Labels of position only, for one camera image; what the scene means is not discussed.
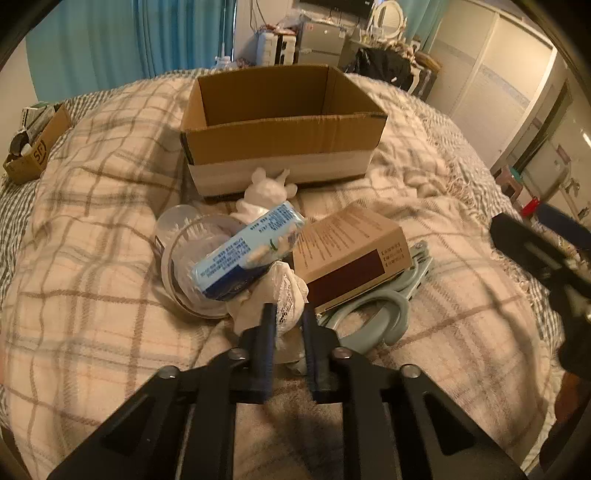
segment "white plush toy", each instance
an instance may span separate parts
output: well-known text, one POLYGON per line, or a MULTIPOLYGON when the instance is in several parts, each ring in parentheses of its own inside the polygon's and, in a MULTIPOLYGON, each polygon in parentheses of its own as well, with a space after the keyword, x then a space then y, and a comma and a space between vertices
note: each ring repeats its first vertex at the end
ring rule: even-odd
POLYGON ((284 170, 276 179, 268 179, 265 169, 258 167, 252 174, 252 185, 244 192, 244 198, 236 202, 237 212, 231 215, 249 224, 294 197, 297 193, 296 184, 285 185, 289 174, 289 170, 284 170))

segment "television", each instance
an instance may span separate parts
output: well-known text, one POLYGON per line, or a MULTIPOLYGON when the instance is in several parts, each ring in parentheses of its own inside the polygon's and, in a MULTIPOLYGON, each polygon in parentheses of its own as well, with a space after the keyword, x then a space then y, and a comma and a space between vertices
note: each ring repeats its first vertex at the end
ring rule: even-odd
POLYGON ((369 18, 374 0, 305 0, 305 3, 320 5, 359 18, 369 18))

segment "wire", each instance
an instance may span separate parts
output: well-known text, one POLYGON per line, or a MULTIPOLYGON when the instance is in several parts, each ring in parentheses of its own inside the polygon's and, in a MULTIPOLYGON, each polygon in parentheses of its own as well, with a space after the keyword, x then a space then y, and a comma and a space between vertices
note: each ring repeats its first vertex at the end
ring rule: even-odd
POLYGON ((254 6, 253 6, 252 0, 251 0, 251 22, 250 22, 251 23, 251 30, 252 30, 253 33, 256 33, 256 31, 257 31, 257 28, 255 28, 257 26, 256 25, 256 22, 255 22, 255 26, 254 27, 252 26, 252 13, 253 12, 254 12, 254 6))
POLYGON ((267 24, 267 21, 265 20, 265 17, 263 16, 263 14, 262 14, 262 12, 261 12, 261 6, 258 4, 258 0, 256 0, 256 7, 258 8, 259 15, 260 15, 260 16, 261 16, 261 18, 262 18, 262 22, 263 22, 263 24, 264 24, 264 25, 266 25, 266 24, 267 24))

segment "cardboard box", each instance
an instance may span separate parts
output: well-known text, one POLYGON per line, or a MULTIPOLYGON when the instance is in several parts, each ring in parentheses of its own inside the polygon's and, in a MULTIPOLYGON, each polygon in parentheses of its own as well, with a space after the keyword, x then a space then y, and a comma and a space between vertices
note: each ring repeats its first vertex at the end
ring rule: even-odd
POLYGON ((402 228, 352 203, 301 231, 294 248, 295 273, 308 301, 322 313, 389 280, 413 261, 402 228))
POLYGON ((387 118, 334 67, 254 67, 197 78, 181 141, 199 193, 220 196, 257 167, 297 184, 362 176, 387 118))
POLYGON ((32 147, 32 151, 22 157, 12 154, 4 161, 4 170, 16 184, 38 179, 47 166, 47 157, 57 139, 70 128, 70 117, 66 107, 56 105, 58 110, 43 132, 39 134, 32 147))

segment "bedspread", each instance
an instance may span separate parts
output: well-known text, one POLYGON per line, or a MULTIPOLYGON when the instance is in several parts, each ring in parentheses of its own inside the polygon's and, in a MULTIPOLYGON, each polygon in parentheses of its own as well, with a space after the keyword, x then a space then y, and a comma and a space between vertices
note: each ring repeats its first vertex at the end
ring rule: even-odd
MULTIPOLYGON (((204 365, 231 345, 228 320, 187 317, 169 301, 151 240, 157 216, 180 200, 178 129, 194 75, 109 95, 52 151, 38 183, 1 319, 9 425, 35 479, 156 369, 204 365)), ((434 264, 409 330, 370 359, 419 364, 520 462, 547 412, 547 345, 530 301, 493 253, 415 100, 353 79, 389 114, 371 169, 303 189, 293 203, 312 220, 361 202, 398 221, 409 243, 428 241, 434 264)), ((270 402, 238 408, 235 477, 339 478, 341 434, 339 406, 316 407, 303 380, 278 378, 270 402)))
MULTIPOLYGON (((501 188, 492 179, 490 171, 466 141, 457 125, 448 116, 416 97, 408 97, 408 101, 422 120, 430 142, 436 146, 446 164, 455 170, 454 176, 461 185, 459 197, 467 205, 474 207, 480 216, 480 221, 489 226, 491 219, 501 212, 509 213, 520 220, 511 201, 501 192, 501 188)), ((516 268, 516 265, 508 259, 506 262, 506 270, 509 270, 511 278, 526 290, 537 319, 540 338, 548 343, 550 352, 554 356, 563 341, 564 332, 560 315, 550 307, 548 291, 529 273, 516 268)))

